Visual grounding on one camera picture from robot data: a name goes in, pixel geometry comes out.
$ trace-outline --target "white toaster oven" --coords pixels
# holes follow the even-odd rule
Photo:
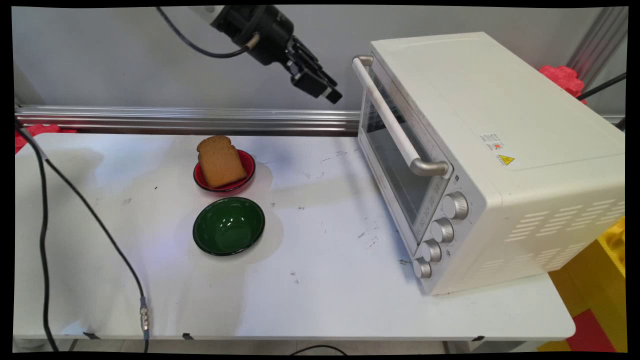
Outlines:
[[[358,140],[428,294],[556,270],[625,212],[625,135],[485,33],[372,42]]]

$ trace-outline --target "bread slice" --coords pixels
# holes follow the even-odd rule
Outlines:
[[[211,188],[217,188],[247,177],[236,147],[226,136],[212,136],[198,145],[198,162]]]
[[[231,146],[231,139],[227,138],[226,136],[216,135],[216,136],[210,136],[205,140],[202,140],[198,144],[198,147],[196,148],[196,150],[200,152],[201,150],[204,150],[204,149],[215,149],[215,148],[224,147],[224,146]]]

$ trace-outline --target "oven handle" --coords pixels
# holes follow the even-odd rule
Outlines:
[[[352,62],[356,75],[360,79],[362,86],[364,86],[371,102],[380,114],[382,121],[385,123],[394,143],[398,146],[398,149],[400,150],[404,161],[409,166],[409,169],[418,176],[446,175],[449,170],[449,164],[446,161],[428,163],[420,159],[420,155],[418,155],[418,152],[411,144],[411,141],[409,141],[409,138],[406,137],[400,123],[398,123],[384,98],[382,98],[382,94],[380,94],[380,91],[378,91],[378,88],[376,88],[376,85],[367,73],[365,66],[370,67],[372,64],[373,56],[355,56]]]

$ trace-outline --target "green bowl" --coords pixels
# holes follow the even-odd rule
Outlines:
[[[227,197],[204,208],[193,223],[193,240],[211,255],[228,256],[249,249],[262,235],[264,213],[244,197]]]

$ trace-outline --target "black wire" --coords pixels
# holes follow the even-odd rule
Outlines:
[[[332,349],[334,349],[335,351],[337,351],[337,352],[341,353],[342,355],[346,355],[344,351],[340,350],[340,349],[339,349],[339,348],[337,348],[337,347],[333,347],[333,346],[330,346],[330,345],[314,345],[314,346],[312,346],[312,347],[305,347],[305,348],[303,348],[303,349],[300,349],[300,350],[298,350],[298,351],[294,352],[293,354],[290,354],[290,356],[291,356],[291,355],[298,355],[299,353],[301,353],[301,352],[303,352],[303,351],[311,350],[311,349],[313,349],[313,348],[317,348],[317,347],[332,348]]]
[[[584,94],[580,95],[580,96],[576,96],[575,98],[578,99],[578,101],[584,100],[586,98],[588,98],[589,96],[593,95],[593,94],[597,94],[598,92],[601,92],[602,90],[608,88],[609,86],[619,83],[620,81],[623,81],[624,79],[627,78],[627,73],[624,72],[618,76],[616,76],[615,78],[609,80],[609,81],[605,81],[604,83],[594,87],[593,89],[585,92]]]
[[[169,19],[169,17],[166,16],[166,14],[160,8],[160,6],[156,6],[156,10],[160,13],[160,16],[164,19],[164,21],[166,21],[167,25],[169,25],[171,30],[173,30],[173,32],[176,35],[178,35],[180,40],[184,41],[185,44],[187,44],[188,46],[190,46],[192,49],[194,49],[195,51],[199,52],[200,54],[207,55],[207,56],[210,56],[210,57],[216,58],[216,59],[228,59],[228,58],[233,58],[233,57],[238,56],[238,55],[242,55],[242,54],[246,53],[247,51],[249,51],[249,48],[247,46],[243,46],[240,49],[234,51],[233,53],[226,53],[226,54],[218,54],[218,53],[212,53],[210,51],[206,51],[205,49],[202,49],[201,47],[197,46],[196,44],[192,43],[189,39],[187,39],[180,32],[180,30],[178,30],[178,28],[176,28],[175,25],[173,25],[173,22],[171,21],[171,19]]]
[[[47,266],[47,254],[46,254],[46,251],[45,251],[45,237],[46,237],[46,234],[47,234],[47,223],[48,223],[48,220],[49,220],[49,210],[48,210],[48,207],[47,207],[47,181],[46,181],[46,176],[45,176],[45,171],[44,171],[44,164],[43,164],[43,161],[42,161],[42,154],[40,153],[40,149],[37,146],[37,144],[35,143],[35,140],[32,139],[30,136],[26,136],[25,135],[25,131],[26,130],[22,128],[22,125],[17,120],[15,121],[15,124],[18,127],[20,135],[22,135],[22,137],[27,141],[27,143],[35,151],[36,157],[38,159],[38,167],[40,169],[40,179],[42,180],[42,228],[40,230],[40,257],[42,259],[42,273],[44,275],[44,310],[43,310],[43,315],[42,315],[42,318],[43,318],[42,321],[43,321],[43,325],[44,325],[44,331],[45,331],[45,333],[47,335],[47,340],[49,341],[49,344],[50,344],[51,348],[54,351],[59,351],[58,347],[56,346],[55,341],[53,340],[53,336],[51,335],[51,330],[49,329],[49,268]],[[100,217],[98,217],[98,214],[95,213],[95,211],[93,210],[91,205],[89,205],[89,202],[87,202],[87,200],[84,198],[84,196],[71,183],[71,181],[69,181],[67,179],[67,177],[65,177],[64,174],[62,174],[60,172],[60,170],[58,170],[58,168],[56,168],[55,165],[53,165],[51,160],[46,159],[45,162],[47,163],[47,165],[49,165],[49,167],[51,167],[51,169],[58,176],[60,176],[60,178],[71,188],[71,190],[73,190],[74,193],[76,193],[76,195],[80,198],[80,200],[82,200],[82,202],[84,203],[86,208],[89,210],[89,212],[93,215],[94,219],[98,222],[98,224],[100,225],[100,227],[102,228],[104,233],[107,235],[107,237],[111,241],[111,244],[113,245],[113,247],[116,249],[116,251],[118,252],[120,257],[122,258],[122,260],[124,260],[125,264],[129,268],[129,271],[131,271],[131,274],[133,275],[134,279],[136,280],[136,284],[138,285],[138,291],[140,292],[140,298],[143,299],[145,297],[145,292],[142,289],[142,284],[140,283],[140,279],[138,278],[138,274],[136,274],[136,271],[133,270],[133,266],[131,266],[131,264],[130,264],[129,260],[127,259],[127,257],[122,253],[122,251],[120,250],[120,247],[118,246],[118,244],[116,244],[116,241],[111,236],[111,233],[109,233],[109,231],[107,230],[106,226],[104,226],[104,224],[102,223],[102,220],[100,219]],[[147,352],[148,348],[149,348],[149,340],[145,339],[145,350],[144,350],[144,352]]]
[[[618,129],[624,131],[625,130],[625,119],[627,117],[623,117],[622,120],[618,121],[618,123],[615,125]]]
[[[93,218],[95,219],[95,221],[98,222],[98,224],[100,225],[100,227],[102,228],[104,233],[107,235],[107,237],[109,238],[109,241],[111,241],[111,244],[116,249],[116,251],[118,252],[120,257],[122,258],[124,263],[127,264],[127,267],[129,268],[129,271],[131,271],[131,274],[135,278],[136,284],[138,285],[138,291],[140,292],[140,297],[145,297],[145,292],[142,290],[142,284],[140,283],[140,279],[138,278],[138,274],[136,274],[136,271],[133,270],[133,266],[131,266],[131,264],[130,264],[129,260],[127,259],[127,257],[124,256],[124,254],[122,253],[122,250],[120,250],[120,247],[118,246],[118,244],[116,244],[116,241],[111,236],[111,233],[109,233],[109,230],[107,230],[107,227],[104,226],[104,224],[102,223],[102,220],[100,220],[100,218],[98,217],[98,214],[95,213],[95,211],[93,210],[91,205],[89,205],[89,202],[84,198],[84,196],[82,196],[82,194],[78,191],[78,189],[76,189],[76,187],[71,183],[71,181],[69,181],[69,179],[67,179],[67,177],[65,177],[64,174],[62,174],[60,172],[60,170],[58,170],[58,168],[56,168],[55,165],[53,165],[53,163],[51,163],[51,160],[46,159],[45,162],[47,163],[47,165],[49,165],[49,167],[51,167],[51,169],[53,171],[55,171],[55,173],[58,176],[60,176],[62,181],[64,181],[71,188],[71,190],[73,190],[74,193],[76,193],[76,195],[78,195],[80,200],[82,200],[82,202],[84,203],[84,206],[86,206],[87,210],[89,210],[91,215],[93,215]]]
[[[47,206],[47,179],[44,172],[44,163],[42,161],[42,155],[38,151],[37,147],[33,143],[33,140],[29,136],[25,136],[23,131],[25,129],[19,128],[18,132],[22,137],[31,145],[36,152],[38,158],[38,168],[40,169],[40,180],[42,182],[42,227],[40,228],[40,259],[42,260],[42,274],[44,276],[44,304],[42,309],[42,325],[44,326],[44,332],[47,335],[47,341],[53,349],[53,351],[59,351],[56,342],[51,335],[51,329],[49,328],[49,266],[47,264],[47,251],[45,249],[44,240],[47,236],[47,225],[49,223],[49,210]]]

